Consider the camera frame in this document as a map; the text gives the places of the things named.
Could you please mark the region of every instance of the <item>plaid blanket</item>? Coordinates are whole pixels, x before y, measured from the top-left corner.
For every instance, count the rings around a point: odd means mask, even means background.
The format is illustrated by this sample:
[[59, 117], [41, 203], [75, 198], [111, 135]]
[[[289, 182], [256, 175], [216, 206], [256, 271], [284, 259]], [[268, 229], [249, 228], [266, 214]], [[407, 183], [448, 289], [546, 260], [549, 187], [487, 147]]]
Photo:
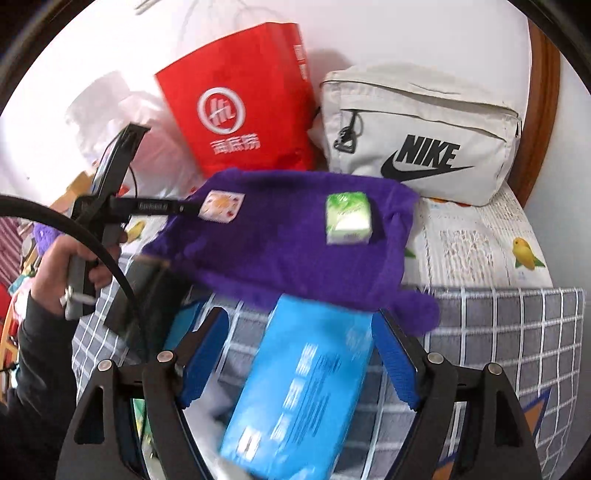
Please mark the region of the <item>plaid blanket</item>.
[[[124, 271], [131, 261], [129, 255], [121, 258]], [[122, 339], [102, 325], [117, 288], [112, 284], [102, 291], [96, 312], [80, 321], [74, 337], [72, 367], [78, 398], [101, 360], [110, 358], [118, 365], [137, 362]], [[422, 339], [425, 350], [440, 352], [456, 365], [501, 364], [524, 406], [549, 392], [535, 440], [544, 479], [551, 478], [566, 445], [577, 398], [584, 292], [460, 288], [431, 294], [438, 299], [441, 324]], [[232, 320], [217, 372], [237, 401], [270, 312], [211, 295], [200, 321], [215, 306], [225, 308]], [[464, 411], [463, 404], [456, 404], [442, 458], [457, 448]], [[374, 352], [333, 480], [383, 479], [413, 418], [414, 412], [400, 402]]]

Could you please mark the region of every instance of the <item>purple towel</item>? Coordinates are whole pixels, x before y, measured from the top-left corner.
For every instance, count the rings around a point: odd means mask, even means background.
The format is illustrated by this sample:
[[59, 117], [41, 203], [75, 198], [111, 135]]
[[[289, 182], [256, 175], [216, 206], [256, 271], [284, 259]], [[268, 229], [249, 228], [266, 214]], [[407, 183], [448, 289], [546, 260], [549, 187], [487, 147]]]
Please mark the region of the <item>purple towel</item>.
[[[404, 248], [418, 194], [393, 180], [326, 172], [237, 169], [215, 174], [190, 200], [211, 190], [243, 193], [230, 223], [178, 216], [143, 253], [215, 292], [272, 309], [282, 293], [356, 310], [385, 308], [420, 335], [439, 322], [435, 299], [402, 290]], [[364, 192], [371, 203], [369, 245], [326, 245], [326, 197]]]
[[55, 242], [60, 235], [62, 235], [62, 233], [59, 230], [43, 225], [42, 223], [35, 223], [33, 225], [33, 237], [37, 243], [37, 253], [40, 257], [45, 255], [45, 252], [49, 250], [49, 247], [52, 246], [53, 242]]

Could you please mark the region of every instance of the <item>blue tissue box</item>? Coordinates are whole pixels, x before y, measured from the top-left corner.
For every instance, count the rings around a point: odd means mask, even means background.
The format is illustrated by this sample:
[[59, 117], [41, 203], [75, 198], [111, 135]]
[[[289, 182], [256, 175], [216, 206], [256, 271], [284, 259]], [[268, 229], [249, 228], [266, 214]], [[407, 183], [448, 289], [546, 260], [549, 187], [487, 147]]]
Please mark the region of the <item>blue tissue box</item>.
[[283, 295], [221, 455], [269, 480], [326, 479], [373, 349], [371, 319], [371, 313]]

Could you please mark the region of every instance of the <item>wooden bed headboard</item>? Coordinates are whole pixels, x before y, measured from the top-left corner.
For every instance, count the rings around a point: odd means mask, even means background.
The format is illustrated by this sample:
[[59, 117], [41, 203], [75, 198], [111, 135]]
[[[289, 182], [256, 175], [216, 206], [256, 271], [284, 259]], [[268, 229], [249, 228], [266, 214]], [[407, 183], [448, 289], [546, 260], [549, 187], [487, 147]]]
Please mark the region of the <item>wooden bed headboard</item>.
[[507, 182], [525, 206], [538, 179], [554, 128], [560, 88], [560, 52], [531, 20], [530, 94], [521, 143]]

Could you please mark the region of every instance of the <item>black carabiner clip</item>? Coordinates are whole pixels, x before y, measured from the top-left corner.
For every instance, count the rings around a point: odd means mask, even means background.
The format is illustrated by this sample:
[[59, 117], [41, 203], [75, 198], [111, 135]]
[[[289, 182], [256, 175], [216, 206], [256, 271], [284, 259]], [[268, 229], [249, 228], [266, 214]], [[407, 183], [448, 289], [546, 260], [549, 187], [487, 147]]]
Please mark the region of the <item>black carabiner clip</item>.
[[349, 125], [342, 128], [339, 132], [333, 147], [340, 152], [344, 153], [355, 153], [357, 149], [357, 134], [355, 133], [355, 119], [357, 118], [357, 111], [352, 111], [351, 121]]

